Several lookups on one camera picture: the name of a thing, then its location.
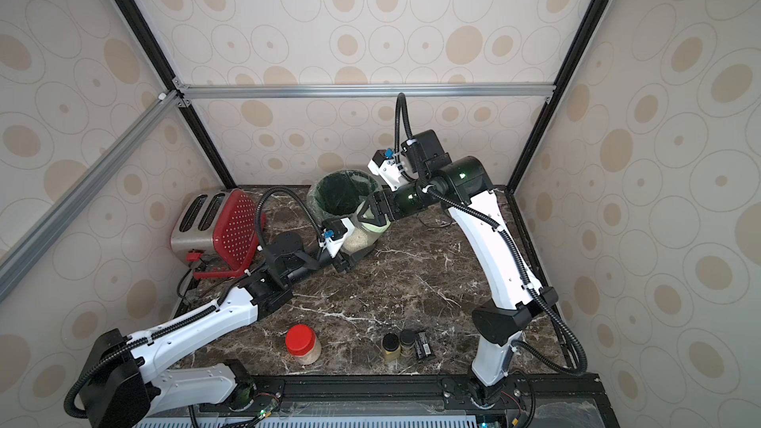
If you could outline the red polka dot toaster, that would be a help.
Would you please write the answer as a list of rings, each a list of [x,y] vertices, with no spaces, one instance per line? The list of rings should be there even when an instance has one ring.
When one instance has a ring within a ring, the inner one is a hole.
[[[170,247],[195,279],[237,279],[259,246],[255,212],[256,202],[241,189],[206,190],[182,211]]]

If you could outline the aluminium frame rail left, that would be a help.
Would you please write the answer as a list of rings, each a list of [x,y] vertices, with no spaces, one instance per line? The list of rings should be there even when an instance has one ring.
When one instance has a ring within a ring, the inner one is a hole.
[[[6,299],[63,235],[71,222],[117,174],[126,160],[154,131],[170,109],[178,106],[176,90],[158,99],[128,130],[75,182],[1,261],[1,298]]]

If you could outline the dark spice jar black lid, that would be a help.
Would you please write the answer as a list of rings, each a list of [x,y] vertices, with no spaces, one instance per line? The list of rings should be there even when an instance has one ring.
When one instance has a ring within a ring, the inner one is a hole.
[[[400,354],[402,358],[411,358],[416,355],[416,334],[411,329],[404,329],[398,334],[400,338]]]

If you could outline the aluminium frame rail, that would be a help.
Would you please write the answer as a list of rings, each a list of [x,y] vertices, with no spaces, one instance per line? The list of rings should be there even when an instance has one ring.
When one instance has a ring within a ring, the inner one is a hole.
[[[181,84],[189,99],[360,99],[407,97],[551,97],[555,85],[548,82],[508,83],[383,83],[309,85],[197,85]]]
[[[176,90],[158,99],[128,130],[75,182],[1,261],[1,298],[6,299],[63,235],[71,222],[117,174],[126,160],[154,131],[170,109],[178,106]]]

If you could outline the aluminium frame rail back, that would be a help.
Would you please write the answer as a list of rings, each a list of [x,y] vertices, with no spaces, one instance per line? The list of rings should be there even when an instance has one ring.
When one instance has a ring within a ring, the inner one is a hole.
[[[407,97],[551,97],[555,85],[548,82],[508,83],[383,83],[309,85],[197,85],[181,84],[189,99],[360,99]]]

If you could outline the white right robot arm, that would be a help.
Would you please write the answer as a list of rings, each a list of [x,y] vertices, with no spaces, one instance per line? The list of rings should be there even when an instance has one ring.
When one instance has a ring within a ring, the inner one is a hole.
[[[471,244],[491,291],[491,299],[473,313],[480,340],[471,370],[482,386],[495,386],[503,379],[517,349],[557,373],[586,374],[584,348],[553,309],[555,289],[542,285],[523,259],[485,167],[472,156],[452,160],[432,130],[414,133],[404,94],[396,97],[394,105],[394,144],[376,152],[369,168],[388,187],[367,197],[358,208],[354,215],[357,229],[386,229],[392,222],[438,204]],[[575,357],[571,368],[552,362],[521,339],[522,331],[541,313],[570,343]]]

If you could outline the light green jar lid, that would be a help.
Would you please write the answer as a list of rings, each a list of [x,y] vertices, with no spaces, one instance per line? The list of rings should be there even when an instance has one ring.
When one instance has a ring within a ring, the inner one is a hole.
[[[390,227],[386,213],[370,200],[363,202],[355,212],[359,226],[367,232],[382,234]]]

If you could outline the yellow spice jar black lid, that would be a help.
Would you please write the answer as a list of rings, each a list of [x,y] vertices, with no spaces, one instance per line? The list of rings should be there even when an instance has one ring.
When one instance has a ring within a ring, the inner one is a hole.
[[[387,364],[392,364],[400,358],[400,337],[394,333],[386,333],[382,337],[382,356]]]

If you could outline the small black box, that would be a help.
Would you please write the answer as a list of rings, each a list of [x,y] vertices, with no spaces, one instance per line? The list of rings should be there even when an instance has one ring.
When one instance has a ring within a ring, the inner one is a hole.
[[[415,356],[418,362],[427,361],[435,357],[430,340],[425,331],[415,333],[414,341]]]

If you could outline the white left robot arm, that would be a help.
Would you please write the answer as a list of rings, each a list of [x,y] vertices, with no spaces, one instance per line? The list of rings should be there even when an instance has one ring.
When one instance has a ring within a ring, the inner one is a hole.
[[[350,216],[326,220],[311,251],[297,233],[277,235],[263,247],[265,259],[257,269],[247,269],[206,305],[129,336],[117,329],[99,336],[65,396],[65,413],[93,427],[134,427],[151,414],[179,407],[221,404],[246,410],[260,396],[276,406],[275,393],[259,390],[238,360],[200,369],[177,370],[174,364],[270,316],[293,298],[297,283],[341,265],[340,252],[358,235],[358,219],[368,213],[370,202],[364,198]]]

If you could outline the clear oatmeal jar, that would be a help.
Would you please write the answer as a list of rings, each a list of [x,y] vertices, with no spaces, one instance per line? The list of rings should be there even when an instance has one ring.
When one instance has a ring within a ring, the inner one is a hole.
[[[386,230],[388,226],[378,227],[358,222],[352,234],[344,241],[341,250],[347,254],[354,254],[374,247]]]

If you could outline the red lid oatmeal jar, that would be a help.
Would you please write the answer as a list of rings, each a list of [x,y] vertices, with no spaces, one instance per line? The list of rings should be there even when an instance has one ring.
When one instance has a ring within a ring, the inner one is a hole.
[[[287,352],[303,366],[314,364],[322,353],[322,345],[316,333],[305,324],[291,327],[285,336],[285,344]]]

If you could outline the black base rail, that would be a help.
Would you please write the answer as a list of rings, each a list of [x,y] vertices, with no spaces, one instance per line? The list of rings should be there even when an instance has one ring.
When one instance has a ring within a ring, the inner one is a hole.
[[[480,388],[469,374],[432,376],[256,376],[253,386],[230,401],[204,403],[203,412],[254,415],[286,412],[308,406],[358,403],[362,407],[420,404],[442,411],[487,415],[540,415],[553,403],[588,402],[604,421],[612,408],[602,382],[594,374],[509,374],[494,388]]]

